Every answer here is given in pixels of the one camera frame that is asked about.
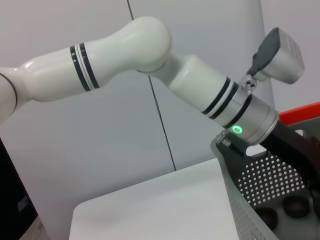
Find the gray basket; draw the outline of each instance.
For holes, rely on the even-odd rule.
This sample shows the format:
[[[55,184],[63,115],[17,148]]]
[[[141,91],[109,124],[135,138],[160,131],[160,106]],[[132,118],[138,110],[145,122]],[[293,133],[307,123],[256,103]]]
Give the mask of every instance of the gray basket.
[[[295,123],[290,127],[320,139],[320,117]],[[240,149],[211,143],[222,170],[236,230],[240,240],[319,240],[320,221],[312,207],[312,198],[297,171],[269,152],[246,156],[248,145],[233,134],[228,138]],[[301,195],[310,200],[310,213],[291,218],[282,209],[284,197]],[[277,211],[278,224],[271,231],[256,214],[255,208]]]

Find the white wall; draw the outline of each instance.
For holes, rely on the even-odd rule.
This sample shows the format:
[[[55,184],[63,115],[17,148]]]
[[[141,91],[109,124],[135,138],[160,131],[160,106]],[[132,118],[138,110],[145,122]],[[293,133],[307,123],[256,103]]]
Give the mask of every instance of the white wall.
[[[235,81],[245,75],[265,37],[258,0],[131,0],[130,5],[134,17],[151,15],[168,25],[175,53],[198,55]],[[213,158],[210,143],[222,128],[159,80],[152,83],[177,169]],[[273,105],[269,81],[255,94]]]
[[[173,50],[198,55],[233,80],[264,38],[256,0],[131,0],[135,17],[163,20]],[[126,0],[10,0],[2,4],[0,66],[105,37],[131,20]],[[214,157],[221,127],[152,79],[177,169]],[[273,104],[269,82],[257,90]],[[107,87],[52,103],[30,102],[0,137],[51,240],[68,239],[73,208],[174,170],[148,78],[131,71]]]
[[[286,111],[320,101],[320,1],[261,0],[265,33],[280,27],[298,43],[305,72],[295,84],[272,80],[275,107]]]

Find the black stripe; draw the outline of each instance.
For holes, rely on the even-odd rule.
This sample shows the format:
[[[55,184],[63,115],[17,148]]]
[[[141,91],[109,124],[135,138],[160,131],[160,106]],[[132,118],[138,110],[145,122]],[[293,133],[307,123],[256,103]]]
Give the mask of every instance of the black stripe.
[[[225,129],[230,128],[232,125],[234,125],[236,122],[238,122],[238,120],[242,117],[242,115],[245,113],[245,111],[249,107],[249,105],[251,103],[251,100],[252,100],[252,95],[250,94],[246,98],[246,100],[245,100],[242,108],[240,109],[240,111],[235,115],[235,117],[231,120],[231,122],[229,122],[227,125],[223,126]]]
[[[98,89],[100,87],[99,87],[99,84],[98,84],[98,82],[96,80],[94,71],[92,71],[92,68],[91,68],[91,65],[90,65],[90,62],[89,62],[89,58],[88,58],[88,55],[87,55],[85,44],[81,43],[79,46],[80,46],[80,51],[81,51],[81,55],[82,55],[82,59],[83,59],[84,65],[85,65],[86,71],[89,74],[89,78],[90,78],[90,80],[92,82],[92,85],[93,85],[93,87],[95,89]]]
[[[78,58],[77,58],[75,46],[71,46],[71,47],[70,47],[70,53],[71,53],[71,58],[72,58],[72,61],[73,61],[73,64],[74,64],[76,73],[78,74],[78,77],[79,77],[79,79],[80,79],[80,82],[81,82],[84,90],[86,90],[87,92],[89,92],[89,91],[90,91],[90,88],[89,88],[89,86],[88,86],[88,83],[87,83],[87,81],[86,81],[86,79],[85,79],[84,74],[82,73],[80,64],[79,64],[79,62],[78,62]]]
[[[13,88],[13,91],[14,91],[14,95],[15,95],[15,106],[14,106],[14,109],[13,109],[13,112],[16,110],[17,108],[17,104],[18,104],[18,95],[17,95],[17,91],[16,91],[16,88],[15,86],[13,85],[13,83],[9,80],[9,78],[7,78],[5,75],[3,75],[2,73],[0,73],[0,76],[4,77],[11,85],[11,87]]]
[[[215,97],[215,99],[213,100],[213,102],[207,107],[206,110],[204,110],[202,113],[203,114],[208,114],[210,113],[210,111],[215,107],[215,105],[217,105],[217,103],[220,101],[220,99],[222,98],[222,96],[225,94],[225,92],[227,91],[229,85],[230,85],[230,78],[226,77],[225,83],[223,85],[223,87],[221,88],[220,92],[218,93],[218,95]]]
[[[222,105],[218,108],[218,110],[210,117],[211,119],[216,119],[227,107],[227,105],[230,103],[231,99],[234,97],[238,90],[238,84],[235,82],[232,86],[232,89],[229,93],[229,95],[226,97]]]

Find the white table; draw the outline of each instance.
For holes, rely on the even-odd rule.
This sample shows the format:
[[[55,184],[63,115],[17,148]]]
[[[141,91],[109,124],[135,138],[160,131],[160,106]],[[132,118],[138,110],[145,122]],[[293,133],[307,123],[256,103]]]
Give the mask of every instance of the white table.
[[[78,205],[69,240],[238,240],[217,159]]]

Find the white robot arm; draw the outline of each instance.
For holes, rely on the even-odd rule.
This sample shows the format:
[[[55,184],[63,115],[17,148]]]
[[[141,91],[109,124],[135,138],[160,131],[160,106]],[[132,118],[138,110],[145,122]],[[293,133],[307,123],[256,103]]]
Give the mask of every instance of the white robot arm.
[[[30,100],[49,102],[93,91],[118,73],[137,70],[159,78],[179,98],[247,143],[261,142],[277,123],[278,113],[251,93],[256,79],[274,75],[274,66],[279,67],[288,55],[283,47],[267,67],[252,65],[254,73],[239,86],[196,56],[174,55],[171,45],[170,32],[162,22],[141,17],[109,37],[36,57],[17,68],[0,68],[0,124]],[[298,79],[303,62],[303,69],[298,67],[299,72],[294,67],[286,75],[280,72],[279,78]]]

